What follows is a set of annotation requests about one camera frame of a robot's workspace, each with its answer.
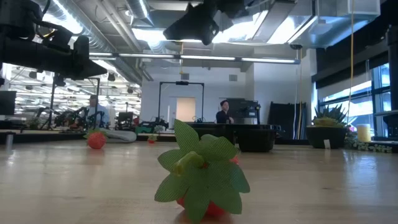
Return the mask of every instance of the wooden table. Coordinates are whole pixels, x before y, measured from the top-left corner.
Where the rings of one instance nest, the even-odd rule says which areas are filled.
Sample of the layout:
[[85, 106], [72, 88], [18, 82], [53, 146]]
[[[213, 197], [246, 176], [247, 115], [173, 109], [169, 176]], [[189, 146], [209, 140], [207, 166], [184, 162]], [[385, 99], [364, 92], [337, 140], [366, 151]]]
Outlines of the wooden table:
[[[174, 202], [154, 201], [167, 175], [157, 156], [175, 143], [84, 141], [0, 149], [0, 223], [188, 223]], [[241, 154], [251, 185], [243, 214], [204, 223], [397, 223], [398, 156], [275, 146]]]

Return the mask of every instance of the black planter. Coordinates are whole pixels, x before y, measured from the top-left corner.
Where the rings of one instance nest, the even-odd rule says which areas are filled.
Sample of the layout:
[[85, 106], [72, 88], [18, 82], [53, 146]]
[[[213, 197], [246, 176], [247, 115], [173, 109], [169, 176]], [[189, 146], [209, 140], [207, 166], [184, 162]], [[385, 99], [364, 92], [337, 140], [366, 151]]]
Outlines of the black planter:
[[307, 127], [307, 138], [314, 148], [324, 149], [324, 140], [329, 139], [330, 148], [344, 147], [346, 128]]

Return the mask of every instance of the person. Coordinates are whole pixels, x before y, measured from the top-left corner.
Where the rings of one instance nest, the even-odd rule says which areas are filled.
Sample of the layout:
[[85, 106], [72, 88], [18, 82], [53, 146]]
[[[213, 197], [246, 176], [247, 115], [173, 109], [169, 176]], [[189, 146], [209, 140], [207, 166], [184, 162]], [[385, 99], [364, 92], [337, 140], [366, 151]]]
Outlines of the person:
[[233, 124], [234, 119], [229, 116], [229, 103], [228, 100], [223, 100], [221, 103], [221, 111], [216, 114], [217, 124]]
[[[90, 107], [88, 110], [87, 118], [90, 117], [91, 115], [95, 114], [95, 104], [97, 103], [97, 96], [96, 95], [91, 95], [90, 96]], [[104, 127], [106, 124], [109, 123], [109, 112], [106, 109], [106, 107], [98, 104], [97, 111], [102, 111], [104, 112], [104, 116], [102, 118], [102, 122], [104, 124]], [[101, 115], [97, 115], [97, 121], [96, 121], [96, 126], [98, 127], [100, 125], [101, 121]]]

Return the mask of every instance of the red ball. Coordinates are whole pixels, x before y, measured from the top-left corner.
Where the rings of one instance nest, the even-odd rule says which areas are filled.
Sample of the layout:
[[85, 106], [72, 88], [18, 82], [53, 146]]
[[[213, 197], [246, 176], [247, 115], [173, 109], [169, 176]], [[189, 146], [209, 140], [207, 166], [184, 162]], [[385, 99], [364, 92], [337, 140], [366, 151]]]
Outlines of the red ball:
[[[239, 165], [238, 156], [235, 156], [233, 159], [230, 159], [229, 161]], [[179, 205], [181, 205], [182, 207], [184, 207], [184, 198], [178, 199], [177, 203]], [[207, 207], [207, 211], [206, 211], [207, 215], [211, 215], [211, 216], [214, 216], [214, 217], [220, 217], [220, 216], [224, 215], [225, 213], [226, 212], [222, 208], [218, 207], [213, 202], [209, 203], [209, 206]]]
[[91, 134], [87, 139], [87, 145], [92, 149], [101, 149], [105, 143], [105, 135], [100, 132]]

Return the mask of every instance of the doorway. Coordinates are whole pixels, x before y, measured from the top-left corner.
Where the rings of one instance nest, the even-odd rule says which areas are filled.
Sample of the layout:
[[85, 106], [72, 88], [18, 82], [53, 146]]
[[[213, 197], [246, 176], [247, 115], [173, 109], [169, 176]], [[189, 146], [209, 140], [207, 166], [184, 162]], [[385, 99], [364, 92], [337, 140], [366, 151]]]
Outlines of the doorway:
[[193, 122], [196, 111], [195, 98], [178, 97], [175, 118], [184, 122]]

